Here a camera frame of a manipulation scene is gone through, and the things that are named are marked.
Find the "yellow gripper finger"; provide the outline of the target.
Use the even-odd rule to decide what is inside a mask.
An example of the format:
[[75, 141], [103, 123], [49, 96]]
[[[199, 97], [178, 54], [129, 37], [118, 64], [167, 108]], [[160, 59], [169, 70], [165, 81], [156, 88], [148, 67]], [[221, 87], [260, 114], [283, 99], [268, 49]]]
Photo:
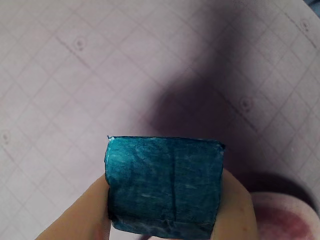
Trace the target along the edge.
[[258, 228], [251, 194], [226, 169], [212, 240], [257, 240]]
[[108, 193], [109, 185], [102, 175], [37, 239], [108, 240]]

